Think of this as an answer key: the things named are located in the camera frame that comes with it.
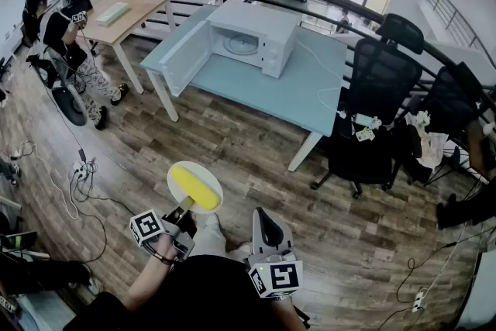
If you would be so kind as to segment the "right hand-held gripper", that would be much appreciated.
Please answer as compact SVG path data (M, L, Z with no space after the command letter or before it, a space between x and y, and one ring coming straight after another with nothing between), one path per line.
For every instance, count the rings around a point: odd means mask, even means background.
M275 212L253 212L252 251L247 273L260 298L283 298L302 286L303 262L296 257L292 231Z

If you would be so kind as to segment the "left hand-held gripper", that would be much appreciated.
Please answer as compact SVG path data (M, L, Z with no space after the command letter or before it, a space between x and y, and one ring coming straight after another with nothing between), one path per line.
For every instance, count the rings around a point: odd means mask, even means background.
M191 196L182 199L169 213L159 217L153 209L133 216L129 221L129 229L138 247L163 263L179 263L185 261L195 246L193 240L197 226L190 208L195 203ZM175 260L163 258L155 248L160 234L172 236L177 250Z

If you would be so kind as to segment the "person's left hand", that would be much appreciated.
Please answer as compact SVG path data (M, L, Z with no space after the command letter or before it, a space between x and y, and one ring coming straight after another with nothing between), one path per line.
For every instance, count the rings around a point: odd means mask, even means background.
M160 234L155 248L156 252L158 252L158 254L161 255L163 258L166 258L168 260L175 260L177 256L177 250L175 249L173 242L174 240L172 236L165 233Z

